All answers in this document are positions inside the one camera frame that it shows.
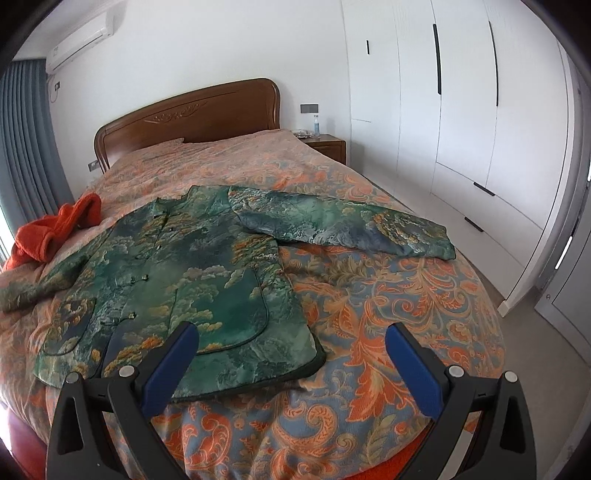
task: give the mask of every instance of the white wardrobe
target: white wardrobe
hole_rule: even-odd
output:
[[[445,225],[507,311],[542,267],[568,173],[566,54],[519,0],[342,3],[353,167]]]

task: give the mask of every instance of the floral patterned bedspread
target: floral patterned bedspread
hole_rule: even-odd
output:
[[[78,232],[59,262],[157,197],[194,184],[322,194],[405,210],[353,170],[285,130],[204,144],[170,141],[128,154],[89,190],[103,222]],[[504,343],[496,310],[469,263],[395,258],[344,247],[294,244],[281,261],[310,328],[327,352],[312,377],[217,400],[173,404],[152,420],[191,478],[346,478],[394,456],[427,425],[392,366],[385,329],[404,322],[444,363],[472,375],[501,374]],[[51,265],[0,275],[40,278]],[[48,440],[59,391],[32,375],[35,356],[64,293],[0,314],[0,400]],[[141,478],[112,416],[109,430],[133,478]]]

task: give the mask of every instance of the bottle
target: bottle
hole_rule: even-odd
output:
[[[318,115],[314,116],[314,136],[320,136],[320,122],[318,121]]]

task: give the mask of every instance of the orange towel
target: orange towel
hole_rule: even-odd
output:
[[[76,226],[88,228],[100,223],[100,205],[100,197],[89,193],[73,206],[62,205],[57,215],[45,215],[20,227],[4,270],[33,261],[49,263]]]

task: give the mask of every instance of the nightstand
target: nightstand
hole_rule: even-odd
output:
[[[344,140],[333,137],[332,135],[321,135],[320,138],[300,138],[300,140],[309,147],[314,148],[317,152],[343,165],[347,164],[347,143]]]

